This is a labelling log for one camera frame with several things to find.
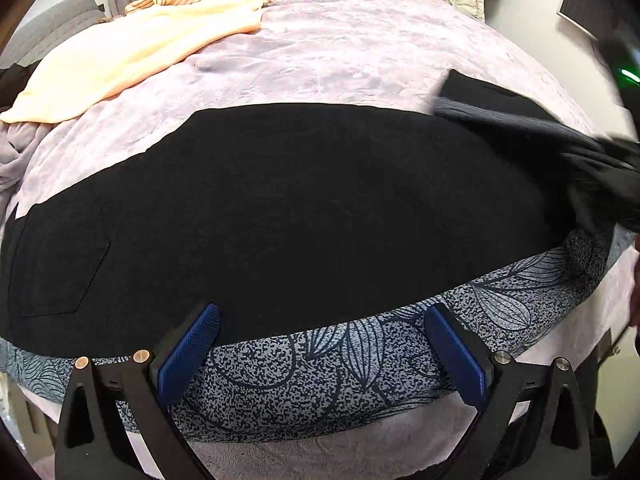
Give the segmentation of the black pants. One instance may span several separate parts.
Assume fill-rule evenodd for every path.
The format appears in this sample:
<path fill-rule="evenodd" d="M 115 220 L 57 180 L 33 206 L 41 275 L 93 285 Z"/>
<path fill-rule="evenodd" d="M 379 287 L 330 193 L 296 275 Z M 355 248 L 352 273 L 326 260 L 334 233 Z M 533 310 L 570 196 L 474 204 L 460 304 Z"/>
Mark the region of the black pants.
<path fill-rule="evenodd" d="M 6 226 L 1 333 L 40 356 L 124 356 L 202 302 L 224 344 L 412 304 L 639 226 L 639 148 L 568 130 L 451 72 L 431 114 L 200 110 Z"/>

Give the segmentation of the grey leaf-patterned cloth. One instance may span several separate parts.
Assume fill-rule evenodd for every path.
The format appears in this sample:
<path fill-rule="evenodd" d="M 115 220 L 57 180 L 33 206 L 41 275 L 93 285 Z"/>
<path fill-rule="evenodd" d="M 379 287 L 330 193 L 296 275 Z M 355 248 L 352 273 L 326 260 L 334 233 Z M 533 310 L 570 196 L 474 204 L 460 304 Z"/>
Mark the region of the grey leaf-patterned cloth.
<path fill-rule="evenodd" d="M 443 302 L 522 351 L 599 285 L 631 240 L 611 221 L 484 226 L 174 226 L 35 214 L 1 244 L 1 367 L 61 401 L 81 351 L 122 359 L 198 300 L 222 325 L 171 413 L 189 439 L 262 442 L 355 428 L 448 384 L 423 328 Z"/>

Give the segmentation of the grey fleece blanket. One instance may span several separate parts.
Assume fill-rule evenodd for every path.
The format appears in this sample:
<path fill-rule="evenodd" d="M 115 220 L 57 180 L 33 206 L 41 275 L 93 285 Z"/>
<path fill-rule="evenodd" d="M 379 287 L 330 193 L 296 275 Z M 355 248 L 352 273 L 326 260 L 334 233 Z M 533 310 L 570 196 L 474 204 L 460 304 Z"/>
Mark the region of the grey fleece blanket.
<path fill-rule="evenodd" d="M 52 125 L 38 122 L 1 123 L 1 191 L 13 188 L 24 176 L 26 168 Z"/>

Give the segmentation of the black clothes by headboard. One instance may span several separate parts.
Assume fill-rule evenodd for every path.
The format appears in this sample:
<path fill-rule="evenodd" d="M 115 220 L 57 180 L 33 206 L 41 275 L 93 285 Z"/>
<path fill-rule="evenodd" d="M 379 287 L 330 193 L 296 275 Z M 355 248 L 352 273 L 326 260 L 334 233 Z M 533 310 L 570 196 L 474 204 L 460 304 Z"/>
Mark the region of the black clothes by headboard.
<path fill-rule="evenodd" d="M 12 64 L 0 70 L 0 110 L 2 112 L 12 107 L 38 65 L 39 61 L 29 66 Z"/>

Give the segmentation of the peach orange towel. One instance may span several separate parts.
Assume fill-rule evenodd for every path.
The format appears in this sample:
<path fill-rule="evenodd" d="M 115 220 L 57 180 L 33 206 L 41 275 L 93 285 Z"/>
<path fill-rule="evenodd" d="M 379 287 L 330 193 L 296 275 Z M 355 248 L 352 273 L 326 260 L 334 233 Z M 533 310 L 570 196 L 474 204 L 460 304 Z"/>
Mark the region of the peach orange towel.
<path fill-rule="evenodd" d="M 59 124 L 224 37 L 260 29 L 264 0 L 150 6 L 91 26 L 51 50 L 2 122 Z"/>

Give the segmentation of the grey padded headboard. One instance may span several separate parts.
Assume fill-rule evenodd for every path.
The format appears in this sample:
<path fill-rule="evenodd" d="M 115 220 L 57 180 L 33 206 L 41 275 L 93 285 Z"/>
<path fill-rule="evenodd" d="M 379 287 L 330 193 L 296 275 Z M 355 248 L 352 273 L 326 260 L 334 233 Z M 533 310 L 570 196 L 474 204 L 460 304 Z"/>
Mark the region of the grey padded headboard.
<path fill-rule="evenodd" d="M 64 0 L 17 29 L 1 53 L 1 68 L 29 66 L 66 39 L 106 19 L 94 0 Z"/>

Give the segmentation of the lavender plush bed cover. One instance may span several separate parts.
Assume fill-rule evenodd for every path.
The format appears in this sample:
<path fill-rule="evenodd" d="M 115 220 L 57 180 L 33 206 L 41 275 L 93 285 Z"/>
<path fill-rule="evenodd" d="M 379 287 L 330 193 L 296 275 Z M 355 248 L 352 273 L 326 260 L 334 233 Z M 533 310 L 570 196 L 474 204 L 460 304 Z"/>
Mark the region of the lavender plush bed cover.
<path fill-rule="evenodd" d="M 47 124 L 52 130 L 21 181 L 4 196 L 3 236 L 11 219 L 146 152 L 200 110 L 326 104 L 427 115 L 451 72 L 522 96 L 570 131 L 591 131 L 586 115 L 544 66 L 445 3 L 278 0 L 262 10 L 260 29 L 212 42 L 78 117 Z M 585 317 L 596 290 L 612 283 L 616 263 L 586 299 L 532 346 L 507 349 L 550 356 L 561 324 Z M 480 335 L 472 323 L 462 321 Z M 506 348 L 482 338 L 492 348 Z M 431 402 L 332 434 L 262 442 L 185 437 L 226 479 L 241 474 L 254 479 L 388 479 L 437 463 L 457 439 L 457 424 L 468 413 L 454 400 L 444 377 L 448 391 Z"/>

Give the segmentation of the black wall monitor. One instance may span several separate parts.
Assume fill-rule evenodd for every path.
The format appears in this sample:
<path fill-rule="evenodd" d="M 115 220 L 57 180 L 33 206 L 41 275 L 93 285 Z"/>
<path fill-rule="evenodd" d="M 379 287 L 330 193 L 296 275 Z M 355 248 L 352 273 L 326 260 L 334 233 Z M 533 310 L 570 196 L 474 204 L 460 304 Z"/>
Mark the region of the black wall monitor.
<path fill-rule="evenodd" d="M 594 39 L 608 35 L 617 24 L 608 0 L 562 0 L 558 14 Z"/>

